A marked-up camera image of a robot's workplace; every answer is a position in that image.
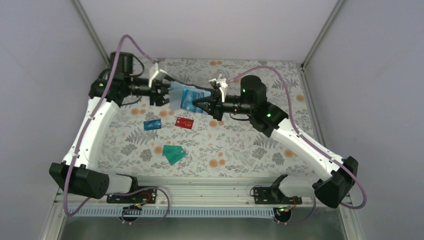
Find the blue credit card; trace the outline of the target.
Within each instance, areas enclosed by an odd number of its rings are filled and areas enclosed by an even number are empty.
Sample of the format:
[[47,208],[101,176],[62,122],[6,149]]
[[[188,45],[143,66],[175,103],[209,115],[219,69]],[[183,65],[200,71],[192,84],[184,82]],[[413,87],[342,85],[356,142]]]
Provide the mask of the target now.
[[146,120],[143,122],[143,130],[144,131],[152,131],[152,130],[158,130],[162,128],[162,121],[161,119],[154,119],[154,120]]
[[192,112],[192,113],[196,113],[196,107],[192,103],[194,92],[200,92],[200,91],[190,90],[190,89],[187,89],[187,88],[185,88],[182,91],[182,98],[181,98],[181,103],[180,103],[180,108],[182,110]]

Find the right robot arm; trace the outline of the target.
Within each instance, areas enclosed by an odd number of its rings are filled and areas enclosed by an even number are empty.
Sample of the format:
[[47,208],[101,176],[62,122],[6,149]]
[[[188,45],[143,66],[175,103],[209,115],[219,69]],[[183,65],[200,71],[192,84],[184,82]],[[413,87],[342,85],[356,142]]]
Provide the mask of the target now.
[[258,132],[288,147],[301,157],[317,174],[317,178],[297,178],[283,174],[271,186],[271,198],[278,204],[292,197],[317,198],[330,208],[337,208],[355,184],[358,161],[332,153],[304,131],[293,118],[267,99],[267,87],[255,75],[240,81],[239,95],[225,95],[224,82],[211,80],[211,95],[193,100],[216,120],[224,113],[241,114]]

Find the teal credit card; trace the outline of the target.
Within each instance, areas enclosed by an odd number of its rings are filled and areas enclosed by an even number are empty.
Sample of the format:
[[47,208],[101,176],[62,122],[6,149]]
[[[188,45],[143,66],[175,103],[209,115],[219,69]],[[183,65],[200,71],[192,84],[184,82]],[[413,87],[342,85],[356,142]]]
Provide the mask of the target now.
[[186,155],[187,152],[182,147],[179,147],[175,148],[171,153],[168,153],[166,158],[171,165],[174,165]]
[[181,146],[177,145],[164,145],[162,149],[162,156],[168,158],[173,156],[180,156],[184,152]]

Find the red credit card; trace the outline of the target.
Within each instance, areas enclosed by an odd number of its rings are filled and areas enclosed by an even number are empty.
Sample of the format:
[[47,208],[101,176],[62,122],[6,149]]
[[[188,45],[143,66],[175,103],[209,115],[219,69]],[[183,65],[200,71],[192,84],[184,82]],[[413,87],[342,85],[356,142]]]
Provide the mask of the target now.
[[175,122],[176,127],[189,129],[189,130],[191,130],[193,128],[193,124],[194,124],[193,119],[184,118],[184,117],[180,117],[180,116],[176,118],[176,122]]

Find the black leather card holder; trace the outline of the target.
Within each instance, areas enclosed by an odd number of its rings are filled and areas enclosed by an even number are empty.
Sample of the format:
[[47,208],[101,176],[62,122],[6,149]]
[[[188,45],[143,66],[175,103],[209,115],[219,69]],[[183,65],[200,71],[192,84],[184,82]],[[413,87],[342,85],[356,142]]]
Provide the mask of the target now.
[[169,105],[172,111],[184,110],[191,113],[207,114],[206,111],[195,106],[194,100],[211,96],[209,90],[189,86],[177,81],[170,82]]

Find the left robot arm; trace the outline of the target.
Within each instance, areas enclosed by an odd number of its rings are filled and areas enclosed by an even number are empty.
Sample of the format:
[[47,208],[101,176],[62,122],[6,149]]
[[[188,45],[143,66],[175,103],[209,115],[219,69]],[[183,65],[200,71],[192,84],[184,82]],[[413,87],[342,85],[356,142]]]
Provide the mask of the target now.
[[86,113],[74,143],[62,162],[54,162],[49,168],[50,176],[64,192],[93,199],[119,193],[128,203],[139,197],[134,177],[102,173],[96,164],[107,129],[126,97],[148,97],[152,106],[169,102],[165,95],[170,85],[163,82],[167,76],[165,64],[155,61],[149,76],[143,78],[133,72],[134,59],[128,52],[111,53],[110,60],[117,60],[113,79],[108,80],[112,70],[107,68],[91,84]]

